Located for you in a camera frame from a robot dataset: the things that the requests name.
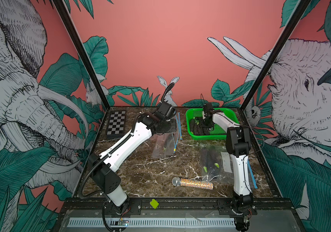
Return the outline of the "clear zip-top bag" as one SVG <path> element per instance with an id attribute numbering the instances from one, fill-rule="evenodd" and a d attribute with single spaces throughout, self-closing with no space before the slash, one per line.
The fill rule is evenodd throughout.
<path id="1" fill-rule="evenodd" d="M 212 150 L 216 150 L 219 153 L 219 166 L 220 168 L 217 169 L 215 166 L 212 165 L 211 171 L 206 174 L 203 170 L 203 167 L 200 163 L 200 170 L 201 176 L 203 181 L 208 182 L 218 182 L 222 184 L 234 184 L 234 172 L 233 172 L 233 162 L 231 159 L 231 155 L 227 153 L 224 146 L 213 146 L 207 144 L 200 145 L 200 158 L 201 158 L 201 150 L 206 148 L 211 152 Z"/>
<path id="2" fill-rule="evenodd" d="M 155 136 L 155 147 L 152 157 L 163 159 L 171 157 L 175 154 L 178 142 L 182 140 L 181 118 L 180 113 L 177 113 L 166 124 L 168 132 Z"/>

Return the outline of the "dark purple eggplant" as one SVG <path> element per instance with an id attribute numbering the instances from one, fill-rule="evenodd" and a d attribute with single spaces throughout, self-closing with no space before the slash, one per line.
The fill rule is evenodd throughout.
<path id="1" fill-rule="evenodd" d="M 200 158 L 200 163 L 203 167 L 203 170 L 206 174 L 209 173 L 212 169 L 212 159 L 211 159 L 211 154 L 208 149 L 203 148 L 201 150 L 201 158 Z"/>

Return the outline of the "sprinkle-filled cylinder tube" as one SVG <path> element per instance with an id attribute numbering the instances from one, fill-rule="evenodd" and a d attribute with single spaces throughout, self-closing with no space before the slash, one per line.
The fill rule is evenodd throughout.
<path id="1" fill-rule="evenodd" d="M 207 189 L 207 190 L 213 190 L 214 188 L 214 185 L 211 182 L 190 180 L 179 177 L 174 177 L 172 179 L 172 185 L 176 187 L 183 186 L 183 187 L 192 187 L 192 188 Z"/>

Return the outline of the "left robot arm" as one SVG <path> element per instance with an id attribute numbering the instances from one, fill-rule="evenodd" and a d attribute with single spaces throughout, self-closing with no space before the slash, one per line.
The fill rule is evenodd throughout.
<path id="1" fill-rule="evenodd" d="M 153 135 L 174 132 L 175 115 L 176 108 L 166 101 L 161 101 L 153 112 L 147 111 L 138 114 L 130 131 L 117 143 L 102 152 L 99 158 L 93 162 L 86 178 L 92 178 L 104 193 L 105 198 L 116 207 L 123 208 L 129 201 L 116 172 L 137 147 Z"/>

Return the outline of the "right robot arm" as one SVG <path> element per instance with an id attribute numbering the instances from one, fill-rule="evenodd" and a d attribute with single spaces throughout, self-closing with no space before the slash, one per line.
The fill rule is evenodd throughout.
<path id="1" fill-rule="evenodd" d="M 231 120 L 223 111 L 214 109 L 211 103 L 206 103 L 203 105 L 202 127 L 211 129 L 215 125 L 226 132 L 226 151 L 231 157 L 234 171 L 231 207 L 236 213 L 241 214 L 253 203 L 248 177 L 248 154 L 251 149 L 249 128 Z"/>

